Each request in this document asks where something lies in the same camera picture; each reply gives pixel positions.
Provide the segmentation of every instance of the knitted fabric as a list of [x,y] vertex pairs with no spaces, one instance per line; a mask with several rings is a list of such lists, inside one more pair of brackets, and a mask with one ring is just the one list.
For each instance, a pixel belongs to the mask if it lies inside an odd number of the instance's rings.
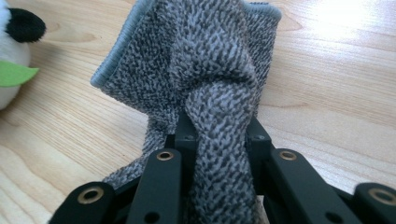
[[143,155],[104,179],[114,188],[143,173],[148,155],[187,112],[198,133],[190,223],[259,223],[245,151],[280,12],[242,0],[136,2],[92,85],[148,115]]

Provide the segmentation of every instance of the cloth edge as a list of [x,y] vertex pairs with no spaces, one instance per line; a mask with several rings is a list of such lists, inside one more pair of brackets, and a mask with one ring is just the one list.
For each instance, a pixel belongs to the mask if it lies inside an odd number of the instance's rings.
[[101,88],[115,73],[120,59],[132,40],[132,34],[144,15],[152,8],[156,0],[137,0],[125,23],[122,25],[119,37],[105,60],[91,77],[91,85]]
[[276,21],[282,19],[282,12],[279,8],[264,2],[247,2],[243,0],[243,5],[246,12],[259,13],[262,15],[273,17]]

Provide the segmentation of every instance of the black metal bracket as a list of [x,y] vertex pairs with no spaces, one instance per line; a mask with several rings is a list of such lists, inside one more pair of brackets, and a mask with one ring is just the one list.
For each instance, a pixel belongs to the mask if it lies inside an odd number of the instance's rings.
[[[182,113],[165,149],[153,152],[142,176],[114,190],[91,182],[73,190],[51,224],[182,222],[182,196],[191,186],[197,134]],[[328,185],[300,153],[275,149],[253,118],[246,149],[257,195],[272,224],[396,223],[396,190],[377,183],[359,184],[353,195]]]

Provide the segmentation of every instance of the screw hole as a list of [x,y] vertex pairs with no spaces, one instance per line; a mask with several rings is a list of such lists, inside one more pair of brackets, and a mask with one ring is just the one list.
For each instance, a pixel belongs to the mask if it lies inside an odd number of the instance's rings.
[[98,191],[96,191],[96,190],[89,191],[84,195],[84,199],[89,200],[89,199],[96,197],[97,195],[98,195]]
[[280,158],[286,161],[295,161],[297,160],[296,154],[289,152],[289,151],[281,151],[279,153]]
[[147,213],[145,216],[146,223],[156,223],[158,220],[160,220],[160,215],[155,212]]
[[332,223],[343,223],[343,219],[335,213],[328,212],[326,213],[326,218],[329,219]]
[[390,206],[396,206],[396,195],[384,189],[370,189],[370,196],[379,201],[380,203]]
[[94,203],[101,199],[105,192],[100,187],[85,189],[78,195],[78,202],[82,204]]
[[160,152],[157,155],[157,159],[160,161],[169,161],[174,157],[174,154],[168,151]]

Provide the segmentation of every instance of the black ear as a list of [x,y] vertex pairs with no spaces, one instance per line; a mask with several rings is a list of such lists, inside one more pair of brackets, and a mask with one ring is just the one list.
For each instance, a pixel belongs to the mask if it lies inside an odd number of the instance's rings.
[[20,8],[10,8],[9,11],[11,20],[6,33],[16,41],[36,42],[46,33],[46,23],[32,12]]

